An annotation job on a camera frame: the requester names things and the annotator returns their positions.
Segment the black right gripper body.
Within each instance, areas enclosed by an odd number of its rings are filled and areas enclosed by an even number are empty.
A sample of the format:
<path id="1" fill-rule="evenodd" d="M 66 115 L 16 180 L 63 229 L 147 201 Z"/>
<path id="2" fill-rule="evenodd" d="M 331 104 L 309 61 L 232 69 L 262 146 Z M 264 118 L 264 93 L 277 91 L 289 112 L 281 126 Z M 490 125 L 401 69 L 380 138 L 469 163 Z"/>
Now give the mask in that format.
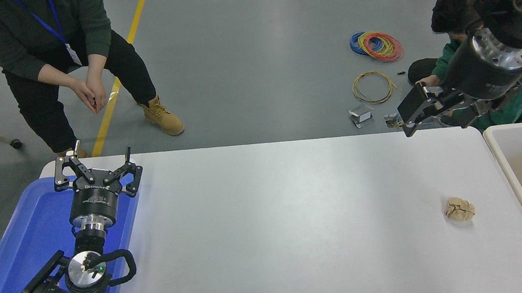
<path id="1" fill-rule="evenodd" d="M 476 100 L 497 99 L 522 77 L 522 49 L 498 41 L 492 33 L 466 37 L 448 63 L 442 87 Z"/>

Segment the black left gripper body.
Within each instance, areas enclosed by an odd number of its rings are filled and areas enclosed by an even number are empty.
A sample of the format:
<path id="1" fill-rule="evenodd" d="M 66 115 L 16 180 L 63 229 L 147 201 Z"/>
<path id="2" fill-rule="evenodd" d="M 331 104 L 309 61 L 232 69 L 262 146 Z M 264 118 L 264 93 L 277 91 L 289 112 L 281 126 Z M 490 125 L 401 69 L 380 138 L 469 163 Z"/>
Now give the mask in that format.
<path id="1" fill-rule="evenodd" d="M 118 197 L 123 186 L 114 180 L 105 185 L 102 179 L 88 183 L 85 179 L 76 178 L 73 183 L 73 198 L 70 212 L 71 225 L 82 228 L 86 220 L 96 220 L 103 225 L 116 223 L 118 213 Z"/>

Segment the person's right hand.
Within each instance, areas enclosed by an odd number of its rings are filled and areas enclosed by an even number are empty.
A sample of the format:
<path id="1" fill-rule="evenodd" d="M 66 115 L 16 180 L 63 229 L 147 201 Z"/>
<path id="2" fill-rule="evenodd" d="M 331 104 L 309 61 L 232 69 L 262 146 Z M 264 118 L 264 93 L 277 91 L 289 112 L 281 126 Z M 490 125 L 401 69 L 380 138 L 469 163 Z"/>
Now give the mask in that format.
<path id="1" fill-rule="evenodd" d="M 95 94 L 89 89 L 87 83 L 80 79 L 73 79 L 67 87 L 71 89 L 83 104 L 94 114 L 98 114 L 98 106 Z"/>
<path id="2" fill-rule="evenodd" d="M 441 84 L 441 79 L 439 78 L 438 75 L 429 75 L 427 77 L 423 77 L 422 79 L 420 80 L 417 80 L 415 83 L 416 84 L 421 84 L 422 86 L 432 86 L 432 87 L 439 87 L 440 84 Z"/>

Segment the person's left hand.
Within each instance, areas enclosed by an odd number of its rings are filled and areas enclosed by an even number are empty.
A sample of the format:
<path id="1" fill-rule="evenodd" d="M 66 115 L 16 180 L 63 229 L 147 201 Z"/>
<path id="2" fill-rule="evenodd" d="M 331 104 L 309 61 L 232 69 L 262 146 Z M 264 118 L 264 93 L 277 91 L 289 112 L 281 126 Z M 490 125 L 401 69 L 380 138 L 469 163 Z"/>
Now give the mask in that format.
<path id="1" fill-rule="evenodd" d="M 107 92 L 102 82 L 102 73 L 103 69 L 87 69 L 85 84 L 90 91 L 87 98 L 94 114 L 101 112 L 108 102 Z"/>

